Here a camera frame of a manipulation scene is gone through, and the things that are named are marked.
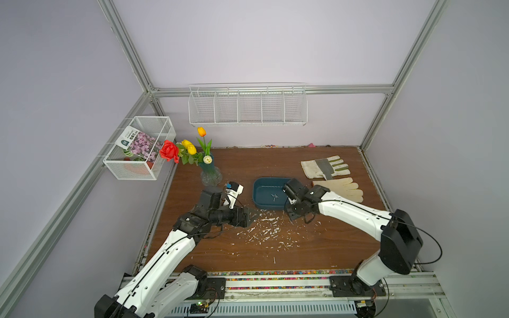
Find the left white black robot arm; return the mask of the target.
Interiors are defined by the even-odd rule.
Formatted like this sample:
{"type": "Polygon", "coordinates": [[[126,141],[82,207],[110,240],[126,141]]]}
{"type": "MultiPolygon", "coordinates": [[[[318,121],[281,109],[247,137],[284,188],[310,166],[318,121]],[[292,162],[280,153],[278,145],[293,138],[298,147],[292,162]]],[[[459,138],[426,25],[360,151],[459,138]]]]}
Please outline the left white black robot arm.
{"type": "Polygon", "coordinates": [[[204,189],[199,202],[179,217],[143,269],[113,297],[103,295],[96,303],[95,317],[166,317],[185,299],[205,293],[208,275],[195,266],[185,268],[171,284],[168,278],[213,226],[251,226],[258,211],[236,202],[236,193],[204,189]]]}

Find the purple flower packet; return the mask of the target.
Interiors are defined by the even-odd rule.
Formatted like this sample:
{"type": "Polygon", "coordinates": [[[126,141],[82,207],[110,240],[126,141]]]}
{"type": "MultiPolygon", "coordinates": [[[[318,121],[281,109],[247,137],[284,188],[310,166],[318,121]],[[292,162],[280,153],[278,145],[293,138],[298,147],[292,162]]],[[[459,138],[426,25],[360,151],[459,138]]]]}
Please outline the purple flower packet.
{"type": "Polygon", "coordinates": [[[163,143],[135,127],[127,126],[116,139],[115,145],[128,158],[155,163],[163,143]]]}

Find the teal plastic storage box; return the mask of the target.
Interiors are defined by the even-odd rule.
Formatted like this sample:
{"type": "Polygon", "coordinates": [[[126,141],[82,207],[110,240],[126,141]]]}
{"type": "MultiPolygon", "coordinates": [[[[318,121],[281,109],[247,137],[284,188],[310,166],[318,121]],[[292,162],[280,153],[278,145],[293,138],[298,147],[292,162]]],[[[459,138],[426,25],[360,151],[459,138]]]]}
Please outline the teal plastic storage box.
{"type": "Polygon", "coordinates": [[[255,180],[253,184],[253,202],[259,209],[268,211],[285,211],[285,203],[289,200],[284,187],[290,183],[292,190],[303,188],[299,180],[295,178],[263,177],[255,180]],[[278,199],[273,201],[271,194],[276,194],[278,199]]]}

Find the yellow artificial tulips bunch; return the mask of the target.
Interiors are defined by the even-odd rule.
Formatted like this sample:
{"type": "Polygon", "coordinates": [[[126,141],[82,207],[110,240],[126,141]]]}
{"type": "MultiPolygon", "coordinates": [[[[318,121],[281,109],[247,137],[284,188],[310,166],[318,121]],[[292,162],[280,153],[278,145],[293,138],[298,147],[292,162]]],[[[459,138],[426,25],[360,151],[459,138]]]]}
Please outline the yellow artificial tulips bunch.
{"type": "Polygon", "coordinates": [[[179,159],[183,164],[205,164],[212,165],[212,140],[207,140],[207,132],[205,128],[198,127],[198,138],[197,141],[201,148],[199,152],[196,146],[189,140],[183,140],[181,143],[177,143],[176,146],[179,150],[179,159]]]}

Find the cream canvas work glove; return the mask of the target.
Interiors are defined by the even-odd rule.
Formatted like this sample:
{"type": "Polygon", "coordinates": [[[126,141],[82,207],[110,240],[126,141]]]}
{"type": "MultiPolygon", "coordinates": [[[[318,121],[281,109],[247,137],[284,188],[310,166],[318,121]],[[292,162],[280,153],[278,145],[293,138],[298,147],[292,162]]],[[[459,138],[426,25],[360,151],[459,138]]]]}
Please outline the cream canvas work glove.
{"type": "Polygon", "coordinates": [[[319,185],[335,192],[338,196],[344,197],[356,203],[364,201],[364,192],[359,188],[359,184],[352,178],[341,178],[335,180],[313,181],[314,186],[319,185]]]}

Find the red artificial rose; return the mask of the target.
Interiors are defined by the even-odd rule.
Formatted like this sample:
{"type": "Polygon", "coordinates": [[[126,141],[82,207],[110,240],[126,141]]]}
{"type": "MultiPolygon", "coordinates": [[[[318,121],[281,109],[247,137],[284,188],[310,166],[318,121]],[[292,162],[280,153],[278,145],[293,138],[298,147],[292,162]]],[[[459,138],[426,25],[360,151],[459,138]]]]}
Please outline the red artificial rose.
{"type": "Polygon", "coordinates": [[[179,163],[179,148],[171,141],[165,140],[162,148],[159,151],[161,158],[167,162],[174,161],[176,164],[179,163]]]}

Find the glass flower vase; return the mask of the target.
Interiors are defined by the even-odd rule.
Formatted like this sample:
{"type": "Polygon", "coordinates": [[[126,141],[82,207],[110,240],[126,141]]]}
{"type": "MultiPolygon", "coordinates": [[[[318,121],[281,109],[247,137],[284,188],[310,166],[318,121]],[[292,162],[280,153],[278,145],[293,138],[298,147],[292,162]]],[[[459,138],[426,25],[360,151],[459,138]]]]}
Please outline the glass flower vase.
{"type": "Polygon", "coordinates": [[[215,166],[214,157],[205,155],[198,165],[201,168],[202,184],[204,186],[218,186],[223,177],[220,169],[215,166]]]}

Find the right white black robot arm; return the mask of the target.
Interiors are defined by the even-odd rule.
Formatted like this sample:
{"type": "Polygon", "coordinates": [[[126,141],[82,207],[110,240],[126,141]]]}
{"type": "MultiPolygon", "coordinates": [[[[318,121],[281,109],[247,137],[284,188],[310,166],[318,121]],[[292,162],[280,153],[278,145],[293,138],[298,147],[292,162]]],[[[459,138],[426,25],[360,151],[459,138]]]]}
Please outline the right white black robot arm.
{"type": "Polygon", "coordinates": [[[370,208],[321,185],[307,188],[295,178],[286,182],[282,191],[288,197],[285,210],[291,220],[320,214],[343,221],[380,242],[379,250],[361,261],[348,280],[354,294],[370,290],[390,274],[411,272],[424,242],[407,212],[370,208]]]}

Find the white grey work glove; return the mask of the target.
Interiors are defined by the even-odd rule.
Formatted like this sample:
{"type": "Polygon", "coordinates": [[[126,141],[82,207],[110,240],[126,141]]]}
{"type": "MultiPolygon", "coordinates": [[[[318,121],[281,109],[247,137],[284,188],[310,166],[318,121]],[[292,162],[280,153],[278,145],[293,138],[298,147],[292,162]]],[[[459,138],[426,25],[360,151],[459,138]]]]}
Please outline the white grey work glove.
{"type": "Polygon", "coordinates": [[[349,165],[340,156],[301,161],[300,164],[308,179],[332,180],[336,176],[348,176],[351,173],[349,165]]]}

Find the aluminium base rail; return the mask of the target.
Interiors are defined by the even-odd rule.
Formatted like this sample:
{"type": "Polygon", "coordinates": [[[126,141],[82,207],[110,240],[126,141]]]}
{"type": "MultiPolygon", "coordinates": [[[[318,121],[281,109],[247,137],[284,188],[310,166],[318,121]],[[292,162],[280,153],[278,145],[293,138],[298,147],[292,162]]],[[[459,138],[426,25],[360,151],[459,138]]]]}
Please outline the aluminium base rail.
{"type": "Polygon", "coordinates": [[[392,274],[354,290],[344,271],[216,272],[195,267],[164,283],[126,278],[96,317],[454,317],[436,275],[392,274]]]}

